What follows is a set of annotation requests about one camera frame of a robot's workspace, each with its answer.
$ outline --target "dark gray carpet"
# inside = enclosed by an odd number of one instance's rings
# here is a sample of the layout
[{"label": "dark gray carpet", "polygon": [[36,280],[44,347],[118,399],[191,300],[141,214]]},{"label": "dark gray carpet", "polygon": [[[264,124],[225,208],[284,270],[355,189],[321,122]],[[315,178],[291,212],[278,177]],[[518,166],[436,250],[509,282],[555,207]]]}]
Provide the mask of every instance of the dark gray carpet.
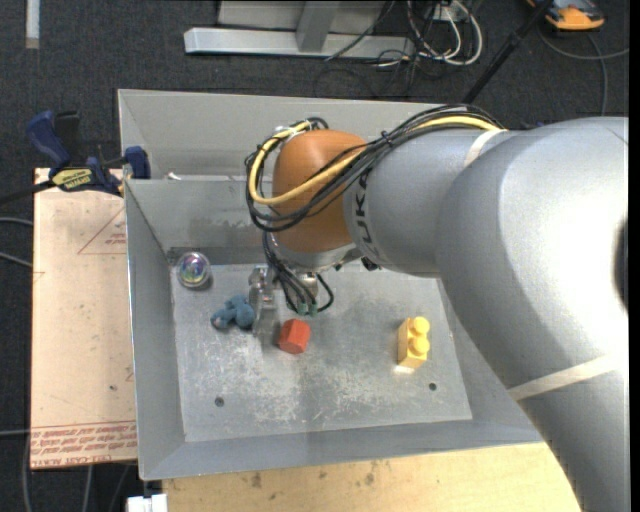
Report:
[{"label": "dark gray carpet", "polygon": [[[603,53],[629,44],[629,0],[600,0],[608,15],[593,34]],[[107,157],[119,149],[115,94],[119,88],[234,92],[244,94],[374,98],[434,103],[459,102],[510,32],[530,15],[524,0],[482,1],[478,19],[486,35],[480,61],[468,68],[427,66],[407,91],[405,77],[350,60],[183,53],[183,33],[214,19],[214,2],[42,0],[39,50],[25,49],[24,2],[2,2],[0,30],[0,195],[27,187],[31,169],[47,166],[24,136],[39,111],[78,110],[82,115],[81,152]],[[405,24],[394,8],[379,27],[397,33]],[[594,55],[584,35],[563,36],[565,51]],[[606,61],[606,112],[626,115],[629,56]],[[507,127],[599,115],[602,105],[599,61],[571,60],[549,50],[534,32],[513,53],[477,98],[476,104]],[[0,216],[32,217],[31,199],[0,207]],[[28,228],[0,224],[0,251],[29,259]],[[26,268],[0,260],[0,430],[22,428],[29,416],[31,276]],[[23,510],[20,465],[24,437],[0,438],[0,508]],[[106,510],[121,467],[96,469],[90,509]],[[33,510],[80,510],[84,470],[38,472],[29,477]],[[130,471],[123,492],[135,492]]]}]

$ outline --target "yellow lego brick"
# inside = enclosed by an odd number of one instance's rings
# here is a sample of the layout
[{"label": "yellow lego brick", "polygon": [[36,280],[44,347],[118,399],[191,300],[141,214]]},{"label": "yellow lego brick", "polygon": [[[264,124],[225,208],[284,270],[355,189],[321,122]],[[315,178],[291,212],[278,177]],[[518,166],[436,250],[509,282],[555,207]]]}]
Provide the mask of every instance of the yellow lego brick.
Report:
[{"label": "yellow lego brick", "polygon": [[407,368],[419,368],[431,348],[427,333],[431,325],[422,317],[407,318],[398,329],[398,364]]}]

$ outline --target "cable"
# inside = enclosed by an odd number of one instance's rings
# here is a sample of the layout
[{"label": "cable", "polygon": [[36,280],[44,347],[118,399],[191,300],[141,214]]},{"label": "cable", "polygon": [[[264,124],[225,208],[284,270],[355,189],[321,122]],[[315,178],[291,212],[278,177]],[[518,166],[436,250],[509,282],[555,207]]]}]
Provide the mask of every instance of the cable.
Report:
[{"label": "cable", "polygon": [[[425,40],[426,35],[423,34],[418,29],[415,23],[415,20],[414,20],[415,11],[413,6],[413,1],[407,0],[407,20],[412,29],[413,35],[416,37],[417,43],[422,47],[422,49],[418,51],[418,55],[426,59],[441,61],[441,62],[444,62],[445,64],[450,64],[452,66],[468,66],[470,64],[473,64],[478,60],[478,58],[480,58],[480,55],[482,54],[483,45],[484,45],[482,29],[480,28],[480,25],[478,24],[476,17],[473,14],[471,14],[469,9],[467,9],[459,0],[453,0],[450,6],[443,6],[440,4],[438,5],[438,7],[440,8],[440,11],[439,11],[440,16],[442,16],[442,13],[444,12],[446,17],[448,18],[447,25],[451,28],[453,35],[455,36],[456,47],[455,49],[450,48],[448,50],[445,50],[444,52],[435,51],[433,47],[429,43],[427,43],[427,41]],[[460,54],[462,50],[463,37],[456,25],[456,22],[451,17],[451,12],[450,12],[451,7],[455,7],[456,9],[459,9],[466,15],[466,20],[468,20],[469,23],[471,24],[471,27],[473,29],[473,34],[475,36],[475,44],[476,44],[475,52],[470,57],[462,60],[455,58]],[[432,7],[431,11],[429,12],[429,17],[422,18],[423,21],[425,22],[425,26],[426,26],[426,23],[429,22],[429,30],[427,30],[427,33],[431,29],[431,24],[434,20],[434,16],[435,16],[435,7]]]},{"label": "cable", "polygon": [[600,68],[602,69],[602,102],[601,102],[601,106],[600,106],[600,115],[604,116],[607,113],[607,97],[609,95],[609,73],[607,72],[607,65],[605,63],[605,61],[607,59],[613,59],[616,57],[622,57],[623,55],[626,55],[627,53],[629,53],[629,48],[626,48],[622,51],[619,52],[615,52],[615,53],[610,53],[608,55],[603,55],[602,51],[600,50],[600,47],[598,46],[598,43],[596,42],[596,40],[593,38],[593,36],[591,34],[587,34],[587,39],[589,40],[589,42],[591,43],[591,46],[593,46],[594,50],[596,51],[597,55],[576,55],[573,53],[568,53],[565,52],[563,50],[561,50],[560,48],[558,48],[557,46],[554,46],[553,44],[551,44],[547,38],[544,37],[544,35],[542,34],[542,31],[540,30],[540,27],[536,27],[536,31],[538,33],[538,36],[540,37],[540,39],[542,40],[542,42],[544,44],[546,44],[549,48],[551,48],[554,52],[564,56],[564,57],[568,57],[570,59],[577,59],[577,60],[586,60],[586,61],[600,61]]},{"label": "cable", "polygon": [[15,217],[0,217],[0,223],[13,223],[13,224],[22,224],[24,226],[33,226],[33,222],[30,220],[17,219]]},{"label": "cable", "polygon": [[84,487],[84,499],[82,500],[82,512],[87,512],[89,509],[89,496],[91,494],[91,482],[93,480],[93,465],[90,465],[87,469],[87,483]]},{"label": "cable", "polygon": [[544,35],[542,34],[542,31],[540,30],[540,27],[536,27],[536,31],[538,32],[538,36],[540,36],[540,39],[542,39],[542,42],[546,44],[549,48],[551,48],[554,52],[559,53],[560,55],[564,55],[565,57],[570,57],[572,59],[578,59],[578,60],[615,59],[616,57],[622,57],[623,55],[626,55],[627,53],[629,53],[629,48],[625,48],[624,50],[620,50],[619,52],[609,53],[607,55],[577,55],[575,53],[565,52],[564,50],[561,50],[560,48],[552,44],[551,41],[549,41],[546,37],[544,37]]},{"label": "cable", "polygon": [[[427,127],[430,127],[430,126],[438,126],[438,125],[442,125],[442,124],[446,124],[446,123],[458,123],[458,124],[462,124],[462,125],[466,125],[466,126],[470,126],[470,127],[475,127],[475,128],[480,128],[480,129],[484,129],[484,130],[498,129],[496,126],[491,125],[491,124],[487,123],[484,120],[468,118],[468,117],[465,117],[464,115],[452,115],[452,116],[448,117],[447,119],[434,119],[434,120],[426,121],[426,122],[418,125],[415,128],[415,130],[419,130],[421,128],[427,128]],[[276,196],[276,197],[265,198],[265,197],[260,196],[258,191],[257,191],[256,182],[255,182],[256,176],[258,174],[259,168],[263,164],[264,157],[268,154],[268,152],[270,150],[273,149],[274,145],[276,144],[276,142],[273,142],[274,139],[275,140],[283,140],[284,136],[282,134],[285,134],[285,133],[290,134],[290,130],[285,130],[284,132],[280,132],[280,133],[274,135],[271,139],[268,139],[268,141],[258,151],[258,154],[256,155],[256,159],[254,160],[254,162],[252,164],[252,167],[251,167],[251,170],[250,170],[250,173],[249,173],[249,179],[247,181],[247,185],[248,185],[248,188],[249,188],[249,194],[251,196],[251,199],[253,201],[255,201],[256,203],[258,203],[258,204],[262,204],[262,205],[278,205],[278,204],[282,204],[282,203],[284,203],[284,202],[286,202],[286,201],[288,201],[290,199],[298,197],[301,194],[307,192],[308,190],[316,187],[318,184],[322,183],[326,179],[336,176],[339,172],[341,172],[342,170],[347,168],[349,166],[349,164],[351,164],[351,162],[353,162],[358,157],[358,155],[360,155],[360,153],[362,151],[364,151],[363,149],[353,149],[353,148],[351,148],[349,150],[349,152],[356,151],[356,154],[349,155],[349,156],[345,155],[345,157],[343,159],[341,159],[339,162],[336,162],[333,165],[329,166],[322,173],[316,174],[314,177],[312,177],[311,179],[307,180],[302,185],[299,185],[298,187],[296,187],[296,188],[294,188],[292,190],[289,190],[288,192],[286,192],[284,194],[281,194],[281,195]]]},{"label": "cable", "polygon": [[24,502],[25,512],[32,512],[33,508],[31,507],[31,496],[29,494],[29,452],[31,449],[31,435],[27,436],[25,446],[24,446],[24,454],[22,455],[22,500]]},{"label": "cable", "polygon": [[[277,280],[280,281],[280,284],[282,285],[285,298],[287,299],[287,306],[289,307],[289,309],[303,314],[304,309],[308,310],[305,291],[307,292],[307,296],[311,299],[312,303],[315,303],[315,298],[308,293],[308,290],[306,289],[304,284],[300,282],[295,274],[290,271],[271,250],[271,248],[269,247],[269,235],[266,231],[262,233],[262,248],[264,250],[267,263],[273,268]],[[289,287],[297,295],[298,299],[300,300],[300,304],[304,304],[305,307],[303,307],[300,311],[298,311],[298,308],[294,306],[287,287]]]},{"label": "cable", "polygon": [[2,430],[0,431],[0,437],[23,436],[28,433],[29,433],[29,430],[26,430],[26,429]]},{"label": "cable", "polygon": [[23,197],[32,196],[33,194],[37,194],[38,192],[42,192],[43,190],[47,190],[55,186],[56,185],[52,181],[45,181],[37,185],[31,185],[29,188],[26,188],[24,190],[12,192],[11,194],[8,194],[6,196],[0,196],[0,206],[2,206],[3,204],[11,203],[12,201],[16,201],[17,199],[21,199]]},{"label": "cable", "polygon": [[[492,120],[488,116],[488,114],[486,114],[484,111],[482,111],[477,107],[470,107],[466,105],[451,105],[451,106],[438,107],[425,112],[421,112],[416,116],[413,116],[412,118],[405,121],[405,123],[403,123],[402,125],[397,127],[395,130],[393,130],[391,134],[387,134],[386,137],[381,137],[376,141],[366,144],[364,146],[366,149],[357,157],[358,161],[357,161],[357,168],[355,171],[345,168],[345,170],[343,170],[344,172],[341,171],[340,173],[338,173],[338,175],[335,178],[333,178],[330,182],[324,185],[316,193],[316,195],[312,198],[312,200],[309,201],[307,205],[299,208],[295,212],[292,212],[286,215],[279,215],[277,217],[271,216],[269,214],[261,213],[253,205],[253,199],[248,192],[249,187],[247,187],[246,199],[247,199],[247,204],[249,205],[252,220],[258,227],[260,227],[260,229],[263,229],[265,231],[270,231],[270,232],[282,231],[284,229],[288,229],[289,227],[294,226],[295,224],[300,222],[306,215],[310,214],[314,206],[317,206],[323,200],[330,197],[331,194],[333,194],[336,190],[338,190],[338,188],[341,185],[348,182],[350,180],[350,176],[363,172],[364,170],[366,170],[368,166],[370,167],[372,165],[375,165],[377,160],[382,158],[388,152],[390,148],[389,142],[391,142],[392,139],[395,139],[396,142],[402,143],[402,142],[405,142],[406,140],[409,140],[410,138],[422,135],[422,133],[424,133],[427,130],[432,130],[434,128],[437,128],[436,126],[436,127],[427,127],[427,128],[422,128],[421,130],[416,130],[415,128],[417,126],[422,125],[425,119],[429,119],[431,121],[435,121],[437,119],[444,119],[444,121],[447,121],[448,123],[450,123],[453,118],[457,117],[457,116],[452,116],[450,111],[460,107],[464,107],[469,111],[466,113],[454,112],[458,114],[458,116],[464,115],[470,119],[473,119],[473,118],[480,119],[485,123],[487,123],[485,126],[483,126],[484,128],[491,128],[491,129],[503,128],[499,123]],[[455,126],[456,127],[462,126],[465,128],[469,127],[467,124],[462,124],[462,125],[456,124]],[[320,169],[318,172],[312,175],[310,179],[313,179],[319,175],[322,175],[325,170],[327,170],[329,167],[335,164],[336,161],[339,161],[343,155],[347,154],[352,149],[353,148],[347,149],[343,151],[341,154],[337,155],[332,161],[327,163],[322,169]],[[248,167],[251,165],[251,162],[252,162],[251,159],[247,161]],[[284,225],[268,226],[268,225],[259,223],[258,219],[261,219],[264,221],[282,221],[287,219],[293,219],[293,220]]]},{"label": "cable", "polygon": [[509,55],[513,53],[513,51],[520,45],[522,40],[527,36],[531,29],[536,26],[538,21],[542,19],[542,17],[547,12],[547,9],[551,7],[553,1],[554,0],[541,0],[533,10],[531,16],[527,19],[527,21],[525,21],[525,23],[515,32],[509,35],[500,50],[498,50],[498,53],[494,55],[487,69],[484,70],[478,80],[476,80],[476,83],[473,85],[471,90],[465,95],[464,99],[462,100],[464,103],[471,104],[475,101],[475,99],[478,97],[478,94],[480,94],[482,89],[484,89],[484,86],[487,85],[493,75],[495,75],[502,64],[504,64],[505,61],[509,58]]},{"label": "cable", "polygon": [[118,501],[118,498],[120,497],[120,491],[122,490],[122,485],[124,484],[125,478],[127,477],[127,474],[129,473],[129,470],[132,467],[133,466],[127,465],[125,470],[122,472],[122,475],[120,476],[120,479],[118,480],[118,484],[116,485],[116,490],[113,493],[113,497],[111,498],[111,503],[109,503],[109,508],[107,509],[107,512],[113,512],[113,507],[116,506],[116,502]]},{"label": "cable", "polygon": [[609,73],[607,73],[607,64],[605,63],[605,59],[602,57],[602,52],[600,51],[600,47],[596,43],[596,40],[588,35],[589,42],[593,45],[593,48],[596,50],[596,53],[600,57],[600,67],[602,68],[602,102],[600,106],[600,115],[604,116],[607,113],[607,96],[609,94]]},{"label": "cable", "polygon": [[0,259],[17,263],[18,265],[22,265],[23,267],[33,268],[33,265],[28,261],[21,260],[20,258],[16,258],[15,256],[11,256],[11,254],[6,254],[4,252],[0,252]]},{"label": "cable", "polygon": [[362,41],[366,36],[368,36],[371,33],[371,31],[374,28],[376,28],[384,18],[386,18],[387,14],[391,12],[391,9],[393,8],[394,4],[395,4],[395,1],[389,2],[389,5],[386,11],[384,11],[383,14],[378,16],[376,21],[374,21],[362,34],[356,37],[353,41],[351,41],[351,43],[349,43],[347,46],[345,46],[341,50],[338,50],[336,53],[334,53],[330,57],[327,57],[324,61],[329,62],[330,60],[337,59],[338,57],[341,57],[342,55],[347,53],[349,50],[351,50],[354,46],[356,46],[360,41]]},{"label": "cable", "polygon": [[324,280],[324,278],[320,275],[320,273],[316,274],[316,278],[318,279],[318,281],[320,281],[320,284],[322,285],[322,287],[325,289],[325,291],[329,295],[329,300],[327,301],[327,303],[324,306],[322,306],[321,308],[318,308],[318,313],[322,313],[323,311],[326,311],[327,309],[329,309],[333,305],[333,300],[334,300],[335,296],[333,295],[333,291],[331,290],[331,288],[329,288],[329,285]]}]

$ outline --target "wooden board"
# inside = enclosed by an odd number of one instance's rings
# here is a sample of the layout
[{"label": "wooden board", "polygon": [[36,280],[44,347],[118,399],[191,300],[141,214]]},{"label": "wooden board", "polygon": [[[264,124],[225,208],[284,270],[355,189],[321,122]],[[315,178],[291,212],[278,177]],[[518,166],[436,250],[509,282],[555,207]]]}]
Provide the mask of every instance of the wooden board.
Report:
[{"label": "wooden board", "polygon": [[137,456],[124,201],[34,197],[31,468]]},{"label": "wooden board", "polygon": [[574,512],[544,443],[167,480],[171,512]]}]

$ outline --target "yellow clamp label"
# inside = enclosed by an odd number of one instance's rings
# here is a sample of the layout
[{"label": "yellow clamp label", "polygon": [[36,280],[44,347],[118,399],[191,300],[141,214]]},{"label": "yellow clamp label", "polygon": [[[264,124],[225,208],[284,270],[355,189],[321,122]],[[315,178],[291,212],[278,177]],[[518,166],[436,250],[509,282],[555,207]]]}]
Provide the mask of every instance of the yellow clamp label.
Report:
[{"label": "yellow clamp label", "polygon": [[74,189],[81,185],[87,185],[93,181],[93,171],[91,169],[77,167],[72,169],[62,169],[51,181],[59,187],[64,186],[67,190]]}]

